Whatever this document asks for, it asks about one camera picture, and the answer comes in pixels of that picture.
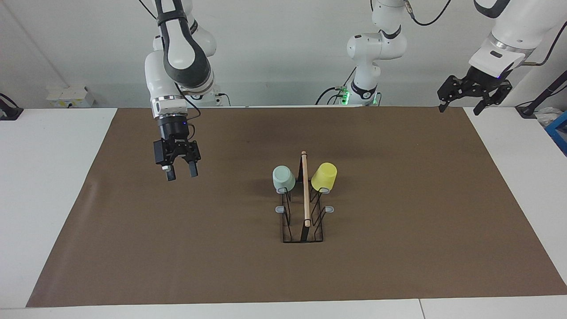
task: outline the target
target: white electrical box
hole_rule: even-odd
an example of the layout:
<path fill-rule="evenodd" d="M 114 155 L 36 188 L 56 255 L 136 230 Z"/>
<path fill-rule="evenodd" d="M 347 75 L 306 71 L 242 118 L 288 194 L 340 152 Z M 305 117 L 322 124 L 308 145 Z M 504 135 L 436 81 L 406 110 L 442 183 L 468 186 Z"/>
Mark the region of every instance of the white electrical box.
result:
<path fill-rule="evenodd" d="M 94 97 L 84 86 L 50 90 L 47 100 L 52 107 L 64 108 L 89 108 L 95 103 Z"/>

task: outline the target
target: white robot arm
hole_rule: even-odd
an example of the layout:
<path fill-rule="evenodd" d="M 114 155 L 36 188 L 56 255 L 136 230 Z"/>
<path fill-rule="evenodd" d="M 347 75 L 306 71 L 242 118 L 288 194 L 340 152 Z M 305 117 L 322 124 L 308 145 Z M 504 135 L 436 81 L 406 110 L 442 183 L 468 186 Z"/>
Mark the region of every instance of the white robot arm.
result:
<path fill-rule="evenodd" d="M 194 117 L 187 118 L 185 96 L 204 95 L 213 89 L 208 57 L 215 54 L 217 44 L 191 14 L 192 0 L 155 0 L 155 7 L 160 35 L 146 58 L 146 83 L 161 133 L 161 140 L 154 142 L 155 161 L 172 181 L 177 156 L 189 164 L 192 177 L 198 175 L 201 155 L 197 141 L 188 141 L 192 127 L 188 120 Z"/>
<path fill-rule="evenodd" d="M 482 97 L 476 115 L 488 106 L 501 104 L 512 90 L 508 75 L 523 65 L 545 34 L 563 23 L 567 14 L 565 0 L 474 1 L 479 12 L 496 19 L 496 25 L 471 57 L 467 75 L 463 79 L 450 76 L 437 92 L 441 112 L 450 102 L 465 96 Z"/>
<path fill-rule="evenodd" d="M 399 58 L 408 46 L 401 33 L 404 1 L 373 1 L 372 21 L 378 27 L 378 33 L 355 35 L 347 45 L 349 56 L 357 64 L 354 79 L 348 84 L 347 104 L 372 104 L 380 76 L 377 61 Z"/>

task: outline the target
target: cup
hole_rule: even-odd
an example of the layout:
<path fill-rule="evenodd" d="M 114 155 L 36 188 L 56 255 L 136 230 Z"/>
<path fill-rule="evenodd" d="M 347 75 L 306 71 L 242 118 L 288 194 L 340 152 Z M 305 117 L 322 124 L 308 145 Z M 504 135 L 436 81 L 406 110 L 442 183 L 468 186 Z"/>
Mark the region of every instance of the cup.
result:
<path fill-rule="evenodd" d="M 324 192 L 324 190 L 332 190 L 335 185 L 335 179 L 337 178 L 337 167 L 331 163 L 323 163 L 317 171 L 313 178 L 311 178 L 311 185 L 313 189 L 318 192 Z"/>
<path fill-rule="evenodd" d="M 278 194 L 289 192 L 295 186 L 295 176 L 287 166 L 276 167 L 272 173 L 272 179 Z"/>

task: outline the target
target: white wall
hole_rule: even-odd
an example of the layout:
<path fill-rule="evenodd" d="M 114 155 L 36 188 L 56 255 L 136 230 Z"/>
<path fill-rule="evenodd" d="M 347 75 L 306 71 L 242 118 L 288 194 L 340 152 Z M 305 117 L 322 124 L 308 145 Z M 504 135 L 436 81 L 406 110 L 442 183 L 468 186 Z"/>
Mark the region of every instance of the white wall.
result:
<path fill-rule="evenodd" d="M 100 107 L 149 105 L 143 62 L 151 51 L 156 26 L 136 0 L 0 2 L 25 28 L 31 39 L 27 42 L 39 48 L 30 53 L 33 49 L 21 39 L 26 33 L 12 33 L 17 23 L 5 19 L 9 12 L 0 6 L 4 11 L 0 16 L 0 90 L 22 101 L 22 106 L 45 107 L 43 87 L 61 82 L 57 73 L 69 84 L 86 85 Z M 342 84 L 354 67 L 346 55 L 351 35 L 376 31 L 369 2 L 364 0 L 194 2 L 195 17 L 217 38 L 218 51 L 211 59 L 217 82 L 235 105 L 313 104 L 324 89 Z M 445 0 L 414 1 L 413 7 L 419 20 L 428 21 L 444 4 Z M 492 25 L 475 10 L 472 0 L 454 1 L 430 27 L 419 27 L 406 17 L 406 55 L 380 63 L 383 105 L 438 104 L 441 83 L 450 74 L 462 77 L 466 73 L 468 59 Z M 561 58 L 565 52 L 564 45 L 558 46 L 553 65 L 550 61 L 553 70 L 567 69 Z M 515 71 L 513 84 L 528 71 Z M 533 77 L 530 82 L 538 84 L 523 83 L 515 100 L 537 96 L 539 82 L 555 79 L 545 71 Z"/>

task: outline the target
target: white table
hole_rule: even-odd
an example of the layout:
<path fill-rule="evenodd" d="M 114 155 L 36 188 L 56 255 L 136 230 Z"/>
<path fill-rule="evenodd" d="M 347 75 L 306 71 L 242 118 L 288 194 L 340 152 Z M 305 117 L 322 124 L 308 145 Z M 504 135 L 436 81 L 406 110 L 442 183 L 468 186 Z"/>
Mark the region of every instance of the white table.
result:
<path fill-rule="evenodd" d="M 115 112 L 26 110 L 0 122 L 1 318 L 567 318 L 567 296 L 21 309 Z M 567 282 L 567 158 L 514 109 L 466 112 Z"/>

